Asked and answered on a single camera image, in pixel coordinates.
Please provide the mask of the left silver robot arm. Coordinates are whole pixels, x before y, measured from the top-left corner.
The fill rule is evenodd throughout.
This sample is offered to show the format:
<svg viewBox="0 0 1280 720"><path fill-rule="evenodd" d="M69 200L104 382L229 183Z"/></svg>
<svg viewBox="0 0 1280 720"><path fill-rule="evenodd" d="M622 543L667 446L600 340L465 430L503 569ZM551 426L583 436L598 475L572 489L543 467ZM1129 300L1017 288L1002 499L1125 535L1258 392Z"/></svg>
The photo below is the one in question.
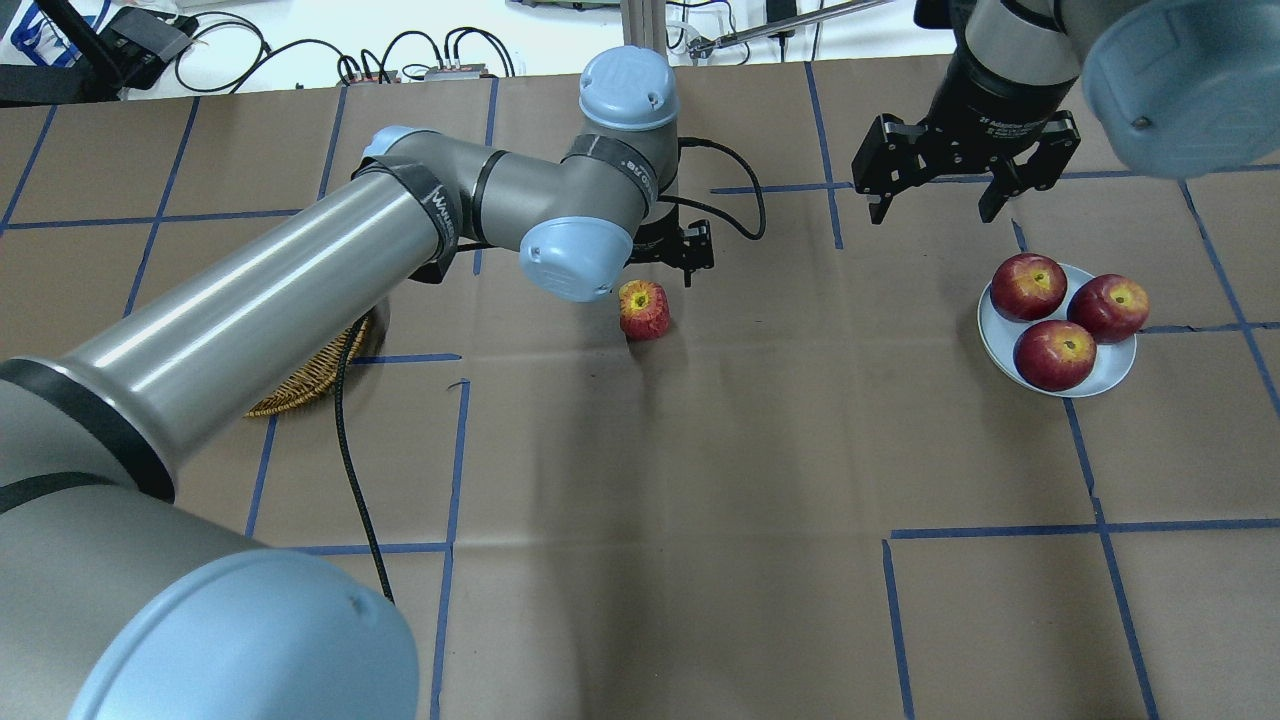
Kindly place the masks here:
<svg viewBox="0 0 1280 720"><path fill-rule="evenodd" d="M174 506L177 473L462 238L605 297L678 167L675 72L593 58L543 161L389 126L351 181L59 359L3 364L5 719L412 719L402 612L333 564Z"/></svg>

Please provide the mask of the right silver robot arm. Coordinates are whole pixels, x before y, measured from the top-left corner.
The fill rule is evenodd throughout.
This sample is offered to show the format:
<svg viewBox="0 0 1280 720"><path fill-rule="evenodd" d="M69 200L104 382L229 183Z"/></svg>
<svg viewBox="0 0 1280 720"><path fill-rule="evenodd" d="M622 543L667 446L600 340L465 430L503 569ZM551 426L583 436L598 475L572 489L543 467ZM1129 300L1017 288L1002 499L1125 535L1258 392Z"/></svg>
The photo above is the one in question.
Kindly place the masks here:
<svg viewBox="0 0 1280 720"><path fill-rule="evenodd" d="M855 154L872 223L941 176L989 176L991 222L1052 188L1082 142L1062 101L1079 87L1117 160L1188 179L1277 150L1275 1L919 1L914 22L955 50L928 113L878 115Z"/></svg>

